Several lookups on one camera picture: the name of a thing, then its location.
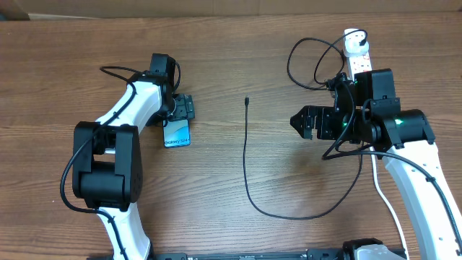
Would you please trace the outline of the blue Galaxy smartphone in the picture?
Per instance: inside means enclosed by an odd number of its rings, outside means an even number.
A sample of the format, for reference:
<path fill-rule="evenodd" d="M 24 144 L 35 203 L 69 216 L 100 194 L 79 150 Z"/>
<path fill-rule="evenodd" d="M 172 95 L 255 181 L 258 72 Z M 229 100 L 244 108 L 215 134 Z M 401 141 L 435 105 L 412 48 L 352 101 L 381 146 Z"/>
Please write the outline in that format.
<path fill-rule="evenodd" d="M 164 146 L 166 148 L 185 147 L 191 144 L 189 121 L 168 121 L 163 127 Z"/>

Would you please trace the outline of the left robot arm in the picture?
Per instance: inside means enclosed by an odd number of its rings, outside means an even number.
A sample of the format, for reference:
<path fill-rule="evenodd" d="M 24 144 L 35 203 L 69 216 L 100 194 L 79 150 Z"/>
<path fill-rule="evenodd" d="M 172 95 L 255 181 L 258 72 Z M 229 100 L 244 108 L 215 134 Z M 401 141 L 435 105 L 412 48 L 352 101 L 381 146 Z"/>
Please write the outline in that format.
<path fill-rule="evenodd" d="M 120 100 L 96 121 L 81 121 L 74 129 L 73 155 L 60 183 L 63 203 L 67 175 L 82 211 L 97 215 L 105 226 L 113 254 L 110 259 L 155 259 L 144 232 L 137 201 L 143 186 L 139 136 L 149 126 L 161 126 L 166 148 L 191 144 L 195 118 L 191 95 L 180 94 L 180 65 L 167 54 L 152 54 L 149 69 L 133 70 Z"/>

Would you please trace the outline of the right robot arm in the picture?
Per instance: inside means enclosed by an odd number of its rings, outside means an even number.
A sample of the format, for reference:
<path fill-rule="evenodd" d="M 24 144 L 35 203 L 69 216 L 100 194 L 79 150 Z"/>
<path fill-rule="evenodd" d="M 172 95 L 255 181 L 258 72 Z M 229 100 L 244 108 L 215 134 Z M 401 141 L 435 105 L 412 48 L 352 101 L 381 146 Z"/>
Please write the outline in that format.
<path fill-rule="evenodd" d="M 332 154 L 324 160 L 374 155 L 382 160 L 403 198 L 424 259 L 461 258 L 461 212 L 445 179 L 435 134 L 418 109 L 402 110 L 390 69 L 345 74 L 329 80 L 334 104 L 306 105 L 291 117 L 304 139 L 364 142 L 372 147 Z"/>

